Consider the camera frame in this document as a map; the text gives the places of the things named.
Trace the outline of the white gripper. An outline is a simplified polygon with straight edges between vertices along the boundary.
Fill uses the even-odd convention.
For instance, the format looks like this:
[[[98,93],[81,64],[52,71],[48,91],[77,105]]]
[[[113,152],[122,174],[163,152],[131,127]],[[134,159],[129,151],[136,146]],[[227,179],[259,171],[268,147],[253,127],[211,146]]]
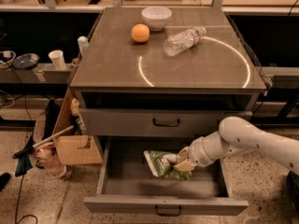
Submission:
[[[178,158],[184,160],[188,157],[188,161],[182,161],[174,165],[174,168],[180,172],[190,172],[195,166],[208,167],[215,161],[212,160],[204,149],[204,138],[200,137],[191,142],[189,147],[184,147],[179,153]]]

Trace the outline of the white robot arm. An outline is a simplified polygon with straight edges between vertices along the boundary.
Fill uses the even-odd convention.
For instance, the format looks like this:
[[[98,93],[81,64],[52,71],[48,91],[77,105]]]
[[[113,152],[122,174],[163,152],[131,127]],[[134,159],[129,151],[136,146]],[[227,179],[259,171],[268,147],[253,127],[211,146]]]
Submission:
[[[228,117],[219,129],[200,137],[183,148],[174,168],[192,171],[196,166],[207,167],[216,160],[256,150],[299,175],[299,141],[262,131],[248,121]]]

